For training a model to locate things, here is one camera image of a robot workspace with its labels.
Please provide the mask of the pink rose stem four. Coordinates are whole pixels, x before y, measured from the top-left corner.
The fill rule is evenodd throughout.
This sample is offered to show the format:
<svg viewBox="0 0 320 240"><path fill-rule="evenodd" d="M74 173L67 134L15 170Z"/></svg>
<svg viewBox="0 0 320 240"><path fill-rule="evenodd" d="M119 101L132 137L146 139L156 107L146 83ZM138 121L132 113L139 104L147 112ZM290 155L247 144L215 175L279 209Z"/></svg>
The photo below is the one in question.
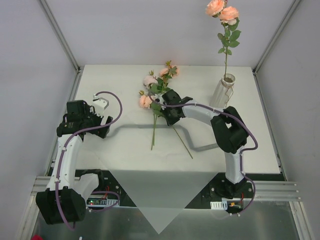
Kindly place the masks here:
<svg viewBox="0 0 320 240"><path fill-rule="evenodd" d="M144 109L150 109L153 114L153 130L150 148L151 150L153 150L153 147L155 146L157 119L163 116L161 113L161 106L156 104L155 96L149 96L143 90L139 91L139 95L139 106Z"/></svg>

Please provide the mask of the pink rose stem three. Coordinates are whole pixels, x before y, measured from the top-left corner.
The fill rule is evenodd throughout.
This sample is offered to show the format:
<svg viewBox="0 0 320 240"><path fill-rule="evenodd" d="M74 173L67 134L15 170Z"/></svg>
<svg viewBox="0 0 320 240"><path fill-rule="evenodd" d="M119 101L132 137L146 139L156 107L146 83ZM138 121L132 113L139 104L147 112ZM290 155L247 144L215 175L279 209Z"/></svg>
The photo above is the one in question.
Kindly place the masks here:
<svg viewBox="0 0 320 240"><path fill-rule="evenodd" d="M164 93L161 93L161 91L159 90L159 85L158 85L157 77L158 77L158 76L155 75L154 71L151 70L151 71L148 73L148 75L143 79L143 85L145 86L145 88L146 88L146 90L147 90L147 92L145 92L145 93L146 93L148 96L149 96L150 94L152 94L152 95L164 94L164 93L166 93L166 92L168 92L168 91L170 90L170 88L169 88L168 91L166 91L166 92L164 92Z"/></svg>

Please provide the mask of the black gold-lettered ribbon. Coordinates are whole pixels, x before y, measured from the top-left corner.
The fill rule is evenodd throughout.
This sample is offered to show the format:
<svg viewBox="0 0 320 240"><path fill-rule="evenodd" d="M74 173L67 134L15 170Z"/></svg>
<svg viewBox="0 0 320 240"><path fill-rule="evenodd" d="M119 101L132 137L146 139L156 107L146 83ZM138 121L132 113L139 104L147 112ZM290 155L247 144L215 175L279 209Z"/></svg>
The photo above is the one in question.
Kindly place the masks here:
<svg viewBox="0 0 320 240"><path fill-rule="evenodd" d="M203 145L203 146L195 146L189 131L185 127L183 127L181 125L176 125L175 127L177 129L182 130L184 136L186 137L187 144L188 144L189 148L193 151L204 152L204 151L219 148L217 143L212 143L212 144ZM113 128L112 131L106 135L106 137L107 138L114 137L120 130L124 130L124 129L152 129L152 128L153 128L152 124L123 124L123 125L120 125L116 128Z"/></svg>

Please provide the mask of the pink rose stem two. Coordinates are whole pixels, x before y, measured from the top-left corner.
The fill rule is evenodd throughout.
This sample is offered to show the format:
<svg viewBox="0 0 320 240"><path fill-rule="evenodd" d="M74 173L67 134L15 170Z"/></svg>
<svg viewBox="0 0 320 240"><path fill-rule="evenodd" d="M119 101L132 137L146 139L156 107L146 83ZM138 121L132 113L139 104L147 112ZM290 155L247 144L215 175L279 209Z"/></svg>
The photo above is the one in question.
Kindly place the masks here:
<svg viewBox="0 0 320 240"><path fill-rule="evenodd" d="M157 77L158 89L161 93L169 90L170 81L180 74L180 69L177 65L172 64L171 60L165 62L165 67L159 72Z"/></svg>

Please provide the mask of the white wrapping paper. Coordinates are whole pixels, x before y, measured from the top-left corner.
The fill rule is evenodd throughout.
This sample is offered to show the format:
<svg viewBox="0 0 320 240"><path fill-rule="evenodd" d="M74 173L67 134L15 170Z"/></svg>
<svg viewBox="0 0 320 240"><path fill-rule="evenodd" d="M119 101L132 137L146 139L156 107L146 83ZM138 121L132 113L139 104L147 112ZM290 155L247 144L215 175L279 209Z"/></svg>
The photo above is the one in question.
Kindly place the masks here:
<svg viewBox="0 0 320 240"><path fill-rule="evenodd" d="M161 233L220 171L224 153L212 127L192 118L174 126L150 110L124 114L96 145L113 174L157 233Z"/></svg>

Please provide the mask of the pink rose stem one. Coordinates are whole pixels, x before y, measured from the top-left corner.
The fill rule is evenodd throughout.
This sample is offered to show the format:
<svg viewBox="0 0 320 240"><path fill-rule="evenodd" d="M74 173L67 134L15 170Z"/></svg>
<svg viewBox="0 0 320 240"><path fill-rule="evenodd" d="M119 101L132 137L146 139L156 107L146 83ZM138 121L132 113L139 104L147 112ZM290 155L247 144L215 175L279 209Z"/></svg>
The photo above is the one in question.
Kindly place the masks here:
<svg viewBox="0 0 320 240"><path fill-rule="evenodd" d="M228 6L227 0L211 0L205 9L205 13L212 18L219 20L224 32L218 33L222 47L218 50L219 54L224 54L224 74L223 80L227 77L228 56L232 55L232 48L236 48L241 31L238 30L240 13L237 8Z"/></svg>

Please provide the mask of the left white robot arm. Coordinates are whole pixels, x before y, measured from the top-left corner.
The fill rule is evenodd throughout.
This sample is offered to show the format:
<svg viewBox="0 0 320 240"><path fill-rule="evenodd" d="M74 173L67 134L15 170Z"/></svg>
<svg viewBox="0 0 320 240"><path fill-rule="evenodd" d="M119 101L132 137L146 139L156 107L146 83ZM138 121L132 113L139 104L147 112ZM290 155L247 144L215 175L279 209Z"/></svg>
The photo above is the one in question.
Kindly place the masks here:
<svg viewBox="0 0 320 240"><path fill-rule="evenodd" d="M84 170L78 181L75 173L85 134L104 139L110 131L109 126L102 126L108 106L109 101L102 97L95 98L92 105L84 100L67 102L66 114L56 129L56 163L49 183L44 191L36 194L35 200L48 225L82 221L90 194L99 195L107 189L102 170Z"/></svg>

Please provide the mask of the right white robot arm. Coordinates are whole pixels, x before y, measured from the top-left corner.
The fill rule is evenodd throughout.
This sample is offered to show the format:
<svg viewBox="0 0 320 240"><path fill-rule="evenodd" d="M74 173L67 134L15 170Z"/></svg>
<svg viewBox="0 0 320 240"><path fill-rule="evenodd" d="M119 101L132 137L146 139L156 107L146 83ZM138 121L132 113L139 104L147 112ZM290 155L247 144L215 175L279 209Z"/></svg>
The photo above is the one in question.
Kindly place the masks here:
<svg viewBox="0 0 320 240"><path fill-rule="evenodd" d="M161 94L155 100L160 104L160 112L168 126L182 118L190 118L212 127L217 146L225 156L225 180L216 186L215 192L222 198L232 199L243 191L247 182L243 172L241 151L249 136L237 110L212 108L195 101L191 97L181 98L174 90Z"/></svg>

